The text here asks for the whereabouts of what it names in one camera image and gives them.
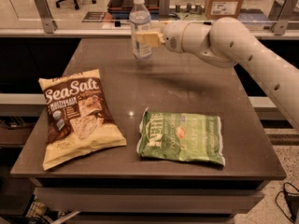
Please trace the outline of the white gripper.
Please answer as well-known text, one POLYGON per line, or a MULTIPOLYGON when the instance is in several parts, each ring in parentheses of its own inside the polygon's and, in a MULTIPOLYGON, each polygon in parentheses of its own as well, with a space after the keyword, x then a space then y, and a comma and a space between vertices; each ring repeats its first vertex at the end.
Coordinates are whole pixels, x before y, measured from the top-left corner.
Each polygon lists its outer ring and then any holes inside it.
POLYGON ((159 32, 137 32, 136 40, 154 48, 165 43, 168 50, 183 53, 183 34, 189 23, 187 21, 152 21, 151 29, 159 32))

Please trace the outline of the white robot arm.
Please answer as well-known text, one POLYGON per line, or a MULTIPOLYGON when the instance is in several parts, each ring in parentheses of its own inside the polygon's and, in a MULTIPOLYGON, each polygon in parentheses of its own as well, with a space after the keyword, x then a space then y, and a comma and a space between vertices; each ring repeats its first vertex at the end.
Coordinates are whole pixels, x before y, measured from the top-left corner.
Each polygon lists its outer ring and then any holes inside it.
POLYGON ((299 70, 265 47, 242 22, 228 17, 210 25, 157 22, 153 29, 138 32, 136 40, 151 47, 164 45, 173 52, 187 52, 220 68, 240 64, 299 131, 299 70))

